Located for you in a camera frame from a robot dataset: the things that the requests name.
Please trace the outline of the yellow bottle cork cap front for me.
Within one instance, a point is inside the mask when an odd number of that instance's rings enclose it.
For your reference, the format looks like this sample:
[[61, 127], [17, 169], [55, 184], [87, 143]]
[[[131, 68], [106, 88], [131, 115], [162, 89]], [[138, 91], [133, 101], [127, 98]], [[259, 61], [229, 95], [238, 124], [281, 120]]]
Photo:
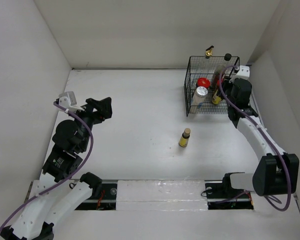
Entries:
[[185, 128], [182, 135], [181, 135], [181, 137], [180, 137], [180, 140], [178, 142], [180, 147], [185, 148], [188, 145], [190, 135], [191, 135], [191, 129], [190, 128]]

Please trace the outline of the white shaker silver lid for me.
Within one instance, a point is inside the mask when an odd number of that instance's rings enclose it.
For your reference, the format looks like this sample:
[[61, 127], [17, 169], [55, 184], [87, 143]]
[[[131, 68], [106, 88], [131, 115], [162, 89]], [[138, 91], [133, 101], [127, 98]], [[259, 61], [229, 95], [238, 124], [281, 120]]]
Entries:
[[197, 108], [202, 107], [207, 96], [208, 90], [205, 87], [197, 87], [191, 100], [191, 106], [195, 106]]

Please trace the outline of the red label sauce bottle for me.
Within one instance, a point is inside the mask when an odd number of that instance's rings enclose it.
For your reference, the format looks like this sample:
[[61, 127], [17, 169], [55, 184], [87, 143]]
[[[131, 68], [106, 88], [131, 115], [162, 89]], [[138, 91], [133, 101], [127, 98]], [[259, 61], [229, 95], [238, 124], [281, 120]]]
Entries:
[[210, 89], [215, 90], [217, 87], [217, 83], [219, 80], [219, 77], [223, 75], [223, 69], [229, 64], [229, 61], [231, 60], [232, 55], [230, 53], [226, 53], [223, 57], [223, 60], [220, 62], [220, 64], [215, 68], [211, 82], [210, 82]]

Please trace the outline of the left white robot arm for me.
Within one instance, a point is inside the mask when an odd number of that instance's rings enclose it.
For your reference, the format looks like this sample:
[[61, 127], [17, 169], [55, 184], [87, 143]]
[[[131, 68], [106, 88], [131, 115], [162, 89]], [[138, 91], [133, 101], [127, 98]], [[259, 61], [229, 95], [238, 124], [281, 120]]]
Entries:
[[110, 119], [112, 99], [86, 99], [77, 106], [73, 97], [59, 96], [53, 103], [72, 119], [61, 121], [52, 136], [54, 146], [41, 173], [46, 176], [37, 182], [33, 195], [20, 205], [0, 226], [5, 240], [51, 240], [54, 228], [89, 198], [102, 191], [102, 179], [91, 172], [84, 173], [70, 192], [59, 202], [57, 188], [70, 181], [87, 162], [93, 146], [94, 125]]

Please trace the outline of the yellow bottle cork cap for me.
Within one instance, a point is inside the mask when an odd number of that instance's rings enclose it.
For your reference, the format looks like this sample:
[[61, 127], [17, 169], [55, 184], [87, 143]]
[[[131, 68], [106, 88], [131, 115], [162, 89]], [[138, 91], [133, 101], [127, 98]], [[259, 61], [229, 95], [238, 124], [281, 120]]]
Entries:
[[216, 88], [213, 95], [212, 95], [212, 98], [211, 98], [211, 103], [214, 104], [214, 105], [218, 105], [220, 104], [220, 102], [224, 99], [222, 93], [221, 93], [221, 90], [220, 88]]
[[180, 147], [185, 148], [188, 145], [190, 135], [191, 135], [191, 129], [190, 128], [185, 128], [182, 135], [181, 135], [181, 137], [180, 137], [180, 140], [178, 142]]

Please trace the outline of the red lid jar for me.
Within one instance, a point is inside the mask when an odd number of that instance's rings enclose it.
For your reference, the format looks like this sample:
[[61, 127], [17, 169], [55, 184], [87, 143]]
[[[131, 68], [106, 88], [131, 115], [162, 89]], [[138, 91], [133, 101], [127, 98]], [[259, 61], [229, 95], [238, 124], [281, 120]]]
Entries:
[[196, 87], [204, 87], [208, 89], [210, 87], [211, 83], [206, 77], [199, 77], [196, 81]]

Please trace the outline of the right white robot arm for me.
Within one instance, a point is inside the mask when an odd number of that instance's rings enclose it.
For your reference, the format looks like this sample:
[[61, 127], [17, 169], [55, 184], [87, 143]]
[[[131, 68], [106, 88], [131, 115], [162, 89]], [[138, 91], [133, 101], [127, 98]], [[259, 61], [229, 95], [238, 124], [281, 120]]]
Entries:
[[224, 80], [222, 90], [229, 119], [258, 158], [254, 173], [225, 174], [229, 180], [221, 184], [222, 193], [227, 197], [233, 197], [239, 190], [255, 192], [261, 197], [295, 193], [299, 158], [279, 147], [262, 126], [257, 112], [250, 105], [252, 84], [242, 78]]

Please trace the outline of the clear glass oil bottle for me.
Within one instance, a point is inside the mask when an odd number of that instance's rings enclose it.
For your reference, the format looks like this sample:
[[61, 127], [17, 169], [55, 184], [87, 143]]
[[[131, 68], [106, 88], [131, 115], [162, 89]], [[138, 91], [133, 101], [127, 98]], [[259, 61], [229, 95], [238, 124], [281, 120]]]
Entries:
[[213, 55], [214, 46], [211, 45], [205, 50], [204, 56], [200, 57], [195, 69], [196, 74], [208, 74], [211, 68], [210, 58]]

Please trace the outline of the yellow bottle cork cap back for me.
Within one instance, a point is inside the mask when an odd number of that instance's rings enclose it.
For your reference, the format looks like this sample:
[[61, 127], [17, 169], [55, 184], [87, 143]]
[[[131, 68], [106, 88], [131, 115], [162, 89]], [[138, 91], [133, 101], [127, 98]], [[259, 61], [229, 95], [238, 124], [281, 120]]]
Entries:
[[221, 93], [221, 90], [220, 88], [216, 88], [213, 95], [212, 95], [212, 98], [211, 98], [211, 103], [214, 104], [214, 105], [218, 105], [220, 104], [220, 102], [224, 99], [222, 93]]

